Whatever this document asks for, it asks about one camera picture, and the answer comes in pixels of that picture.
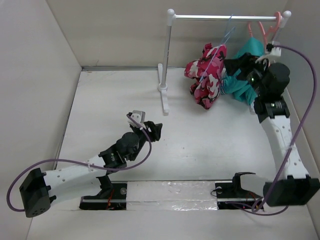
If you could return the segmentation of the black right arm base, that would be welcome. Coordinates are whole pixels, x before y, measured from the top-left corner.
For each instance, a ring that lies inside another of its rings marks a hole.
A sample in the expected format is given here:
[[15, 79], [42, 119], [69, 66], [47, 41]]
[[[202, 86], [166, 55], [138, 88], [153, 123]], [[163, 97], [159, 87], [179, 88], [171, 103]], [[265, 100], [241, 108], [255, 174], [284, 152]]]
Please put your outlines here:
[[262, 202], [267, 181], [254, 172], [237, 172], [232, 179], [215, 181], [210, 194], [216, 197], [219, 210], [251, 209], [255, 201]]

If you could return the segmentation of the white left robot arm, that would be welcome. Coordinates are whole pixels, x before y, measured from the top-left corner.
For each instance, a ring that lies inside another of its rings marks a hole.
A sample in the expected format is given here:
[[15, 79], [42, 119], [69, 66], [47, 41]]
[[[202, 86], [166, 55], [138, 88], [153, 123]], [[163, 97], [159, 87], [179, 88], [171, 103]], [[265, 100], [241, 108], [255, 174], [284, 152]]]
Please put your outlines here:
[[160, 140], [163, 124], [146, 121], [130, 128], [115, 144], [85, 162], [56, 170], [32, 169], [19, 187], [26, 217], [34, 218], [77, 197], [109, 197], [113, 191], [109, 175], [129, 170], [127, 162], [135, 161], [145, 143]]

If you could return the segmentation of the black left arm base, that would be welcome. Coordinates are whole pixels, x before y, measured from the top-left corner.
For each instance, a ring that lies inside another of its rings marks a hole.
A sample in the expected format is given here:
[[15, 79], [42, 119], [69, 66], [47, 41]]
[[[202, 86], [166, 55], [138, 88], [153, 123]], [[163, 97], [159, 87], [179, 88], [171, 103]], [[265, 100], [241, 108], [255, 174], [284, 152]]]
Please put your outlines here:
[[127, 209], [127, 181], [112, 182], [108, 175], [98, 177], [100, 191], [83, 196], [79, 208], [85, 211], [124, 211]]

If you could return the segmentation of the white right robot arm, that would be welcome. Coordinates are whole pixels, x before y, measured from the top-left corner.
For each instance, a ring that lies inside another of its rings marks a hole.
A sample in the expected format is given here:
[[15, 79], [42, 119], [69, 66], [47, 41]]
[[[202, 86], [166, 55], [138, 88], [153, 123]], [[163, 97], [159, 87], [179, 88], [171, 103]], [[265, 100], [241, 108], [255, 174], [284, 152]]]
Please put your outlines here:
[[295, 148], [290, 111], [283, 97], [290, 82], [289, 68], [250, 53], [225, 59], [224, 67], [228, 76], [249, 83], [257, 94], [254, 112], [268, 137], [277, 171], [274, 180], [263, 186], [263, 202], [270, 207], [305, 205], [320, 189], [320, 181], [310, 176]]

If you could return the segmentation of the pink camouflage trousers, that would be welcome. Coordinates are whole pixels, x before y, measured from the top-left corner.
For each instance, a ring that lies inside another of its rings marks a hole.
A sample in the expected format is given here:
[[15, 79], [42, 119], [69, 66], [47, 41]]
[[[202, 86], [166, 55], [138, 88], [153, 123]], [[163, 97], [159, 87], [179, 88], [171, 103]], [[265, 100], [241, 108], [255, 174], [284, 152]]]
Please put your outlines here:
[[194, 79], [190, 94], [195, 102], [208, 110], [221, 94], [224, 60], [227, 55], [225, 44], [213, 46], [208, 43], [202, 50], [202, 56], [187, 63], [184, 76]]

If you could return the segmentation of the blue wire hanger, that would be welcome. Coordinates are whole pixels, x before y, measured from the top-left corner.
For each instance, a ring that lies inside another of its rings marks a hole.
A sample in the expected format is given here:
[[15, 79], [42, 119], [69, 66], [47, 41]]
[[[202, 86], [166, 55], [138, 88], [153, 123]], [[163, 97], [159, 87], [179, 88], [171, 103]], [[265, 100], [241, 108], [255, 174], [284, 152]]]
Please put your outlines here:
[[200, 83], [203, 81], [205, 75], [207, 74], [208, 69], [209, 69], [209, 67], [210, 67], [210, 65], [211, 65], [214, 57], [217, 55], [218, 50], [220, 49], [220, 47], [221, 47], [222, 45], [225, 45], [225, 44], [228, 42], [228, 40], [230, 39], [230, 37], [233, 35], [233, 33], [235, 32], [235, 29], [236, 29], [235, 26], [232, 27], [232, 28], [228, 31], [229, 24], [230, 24], [230, 21], [232, 20], [232, 17], [233, 17], [233, 16], [234, 16], [234, 15], [232, 14], [232, 15], [230, 16], [230, 18], [228, 19], [228, 21], [227, 21], [227, 25], [226, 25], [225, 31], [224, 31], [224, 37], [221, 39], [221, 41], [220, 41], [220, 43], [219, 43], [219, 45], [218, 45], [218, 47], [217, 47], [216, 52], [215, 52], [214, 55], [211, 57], [211, 59], [210, 59], [208, 65], [207, 65], [205, 71], [203, 72], [202, 76], [200, 77], [200, 80], [199, 80]]

